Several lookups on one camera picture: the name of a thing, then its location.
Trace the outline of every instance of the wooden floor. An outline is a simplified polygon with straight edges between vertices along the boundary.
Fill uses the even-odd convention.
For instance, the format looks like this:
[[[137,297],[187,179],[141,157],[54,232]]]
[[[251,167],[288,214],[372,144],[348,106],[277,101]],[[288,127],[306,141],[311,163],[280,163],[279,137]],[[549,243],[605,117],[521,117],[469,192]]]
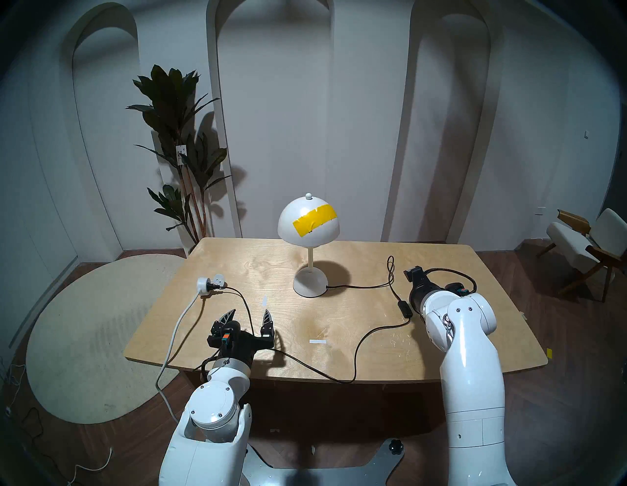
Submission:
[[[553,351],[547,366],[505,376],[507,463],[519,485],[604,484],[604,471],[610,464],[615,469],[617,452],[627,450],[627,384],[621,377],[627,356],[627,278],[616,276],[605,304],[600,302],[603,284],[597,282],[557,297],[573,271],[557,252],[537,260],[539,248],[526,243],[516,252],[480,253],[541,346]],[[81,265],[66,283],[97,266]],[[18,364],[24,362],[27,341],[28,335],[16,355]],[[180,375],[166,387],[176,413],[191,392]],[[5,386],[4,393],[5,403],[10,402],[14,387]],[[362,465],[383,440],[396,436],[406,454],[388,485],[446,484],[448,450],[437,383],[382,387],[253,381],[245,401],[255,417],[250,443],[270,465]],[[66,478],[72,477],[75,463],[101,466],[113,446],[109,466],[100,473],[81,471],[78,481],[157,485],[175,427],[160,397],[119,419],[77,425],[42,410],[24,379],[14,420],[20,423],[33,406],[43,424],[35,444],[56,460]],[[32,411],[23,428],[30,435],[40,432]]]

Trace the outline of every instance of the potted plant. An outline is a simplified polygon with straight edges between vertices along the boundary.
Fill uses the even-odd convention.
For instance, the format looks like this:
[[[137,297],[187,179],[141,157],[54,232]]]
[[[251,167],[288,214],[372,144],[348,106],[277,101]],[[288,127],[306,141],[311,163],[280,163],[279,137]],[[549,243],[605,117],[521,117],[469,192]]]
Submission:
[[[166,184],[162,188],[163,193],[156,194],[148,188],[152,199],[160,205],[155,212],[178,221],[178,224],[166,230],[183,226],[194,246],[208,235],[205,207],[207,190],[229,177],[212,180],[215,169],[226,158],[226,149],[210,151],[206,135],[199,134],[194,140],[192,130],[187,126],[200,110],[209,103],[219,100],[214,98],[199,106],[207,96],[205,94],[193,102],[199,77],[195,71],[183,76],[177,69],[170,69],[169,73],[166,73],[160,66],[154,65],[150,78],[139,76],[138,80],[133,80],[135,86],[152,104],[127,107],[128,110],[141,112],[144,122],[157,132],[162,153],[143,145],[137,147],[149,150],[167,161],[174,168],[180,181],[180,190]],[[194,183],[199,189],[202,215],[196,200]]]

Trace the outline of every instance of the chair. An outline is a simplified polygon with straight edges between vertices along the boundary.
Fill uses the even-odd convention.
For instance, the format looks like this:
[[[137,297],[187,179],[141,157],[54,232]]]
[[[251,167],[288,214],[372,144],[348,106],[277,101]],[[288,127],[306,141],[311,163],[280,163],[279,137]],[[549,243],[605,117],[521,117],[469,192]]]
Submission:
[[[626,263],[624,253],[627,250],[627,223],[609,208],[601,213],[592,226],[585,218],[560,209],[557,210],[557,219],[570,228],[557,222],[551,223],[547,228],[551,244],[538,253],[537,257],[540,258],[557,246],[568,263],[583,274],[562,288],[558,294],[563,295],[576,288],[602,267],[606,267],[603,288],[605,302],[612,269],[621,268]]]

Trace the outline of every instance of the yellow tape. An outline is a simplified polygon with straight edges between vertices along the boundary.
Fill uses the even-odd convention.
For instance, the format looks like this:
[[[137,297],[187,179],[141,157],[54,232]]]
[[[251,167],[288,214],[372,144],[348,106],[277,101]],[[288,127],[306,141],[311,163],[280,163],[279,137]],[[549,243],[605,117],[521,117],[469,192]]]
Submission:
[[[294,221],[292,224],[296,228],[297,233],[302,238],[307,233],[311,233],[318,226],[322,226],[324,223],[336,219],[337,214],[330,204],[323,204],[315,209],[312,209],[304,216]]]

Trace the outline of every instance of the mushroom lamp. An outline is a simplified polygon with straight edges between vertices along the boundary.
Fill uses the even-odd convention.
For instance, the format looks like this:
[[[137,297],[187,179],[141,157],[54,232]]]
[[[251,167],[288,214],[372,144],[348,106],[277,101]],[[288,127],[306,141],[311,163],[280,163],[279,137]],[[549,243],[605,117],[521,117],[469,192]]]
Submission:
[[[314,267],[314,248],[330,243],[340,234],[340,223],[333,207],[307,193],[285,206],[278,219],[278,235],[283,241],[308,250],[309,263],[294,276],[294,291],[303,297],[318,297],[327,291],[329,281]]]

